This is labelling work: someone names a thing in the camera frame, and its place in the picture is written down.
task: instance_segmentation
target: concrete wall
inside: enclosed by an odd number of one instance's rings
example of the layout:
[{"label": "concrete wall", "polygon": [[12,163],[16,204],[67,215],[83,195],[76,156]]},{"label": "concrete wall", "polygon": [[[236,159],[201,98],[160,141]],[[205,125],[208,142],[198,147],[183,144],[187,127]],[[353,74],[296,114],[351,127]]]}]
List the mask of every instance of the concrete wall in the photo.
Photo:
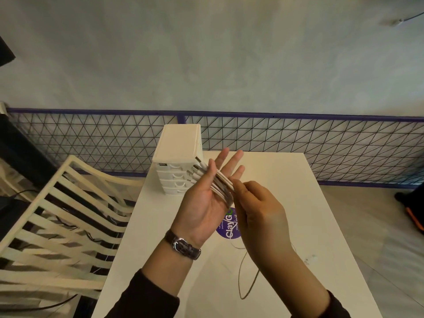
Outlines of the concrete wall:
[{"label": "concrete wall", "polygon": [[424,116],[424,0],[0,0],[11,107]]}]

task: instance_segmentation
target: white table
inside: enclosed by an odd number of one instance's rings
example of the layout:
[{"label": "white table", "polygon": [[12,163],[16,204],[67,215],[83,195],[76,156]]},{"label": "white table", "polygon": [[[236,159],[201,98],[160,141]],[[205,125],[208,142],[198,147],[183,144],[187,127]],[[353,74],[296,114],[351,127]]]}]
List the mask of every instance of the white table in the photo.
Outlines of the white table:
[{"label": "white table", "polygon": [[[204,159],[218,152],[204,152]],[[379,318],[380,311],[359,271],[315,177],[301,153],[246,152],[242,180],[267,187],[286,209],[290,237],[310,270],[332,291],[352,317]],[[104,284],[93,318],[104,317],[127,288],[169,229],[181,196],[164,195],[154,167],[150,168],[119,250]],[[246,300],[238,294],[237,274],[245,254],[241,238],[228,240],[215,232],[202,248],[179,293],[176,317],[289,317],[265,278],[259,277]],[[246,294],[256,273],[249,256],[241,268]]]}]

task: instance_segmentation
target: hand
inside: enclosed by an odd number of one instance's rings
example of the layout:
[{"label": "hand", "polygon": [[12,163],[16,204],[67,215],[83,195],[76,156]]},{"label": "hand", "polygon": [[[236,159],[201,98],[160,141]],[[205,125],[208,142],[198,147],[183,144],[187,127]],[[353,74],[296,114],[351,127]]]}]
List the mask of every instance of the hand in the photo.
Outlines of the hand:
[{"label": "hand", "polygon": [[259,269],[284,259],[293,251],[285,210],[265,187],[255,181],[232,179],[234,204],[241,237]]},{"label": "hand", "polygon": [[[210,189],[216,171],[222,166],[228,153],[229,149],[225,148],[215,161],[209,160],[207,173],[187,190],[172,223],[172,232],[195,248],[200,248],[204,244],[228,211],[225,202]],[[221,172],[230,179],[240,179],[245,170],[243,165],[239,166],[234,174],[232,173],[242,156],[243,151],[237,151]]]}]

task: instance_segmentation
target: label on drawer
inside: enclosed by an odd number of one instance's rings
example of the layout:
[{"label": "label on drawer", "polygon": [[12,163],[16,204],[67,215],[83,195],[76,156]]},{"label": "label on drawer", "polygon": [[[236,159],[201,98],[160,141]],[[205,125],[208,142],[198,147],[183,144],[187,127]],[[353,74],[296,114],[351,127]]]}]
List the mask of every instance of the label on drawer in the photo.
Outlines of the label on drawer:
[{"label": "label on drawer", "polygon": [[220,236],[225,237],[226,239],[236,239],[241,236],[237,225],[237,215],[235,208],[232,207],[230,210],[228,210],[228,213],[225,214],[225,217],[219,227],[216,229],[216,232],[218,232]]}]

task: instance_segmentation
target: wristwatch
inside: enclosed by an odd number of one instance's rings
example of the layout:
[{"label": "wristwatch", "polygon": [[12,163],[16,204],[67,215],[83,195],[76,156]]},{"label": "wristwatch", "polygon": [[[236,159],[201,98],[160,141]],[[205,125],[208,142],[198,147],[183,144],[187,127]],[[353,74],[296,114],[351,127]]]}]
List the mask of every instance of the wristwatch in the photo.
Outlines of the wristwatch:
[{"label": "wristwatch", "polygon": [[165,234],[165,241],[171,244],[172,248],[190,259],[197,260],[200,256],[201,250],[196,249],[183,238],[178,237],[171,230]]}]

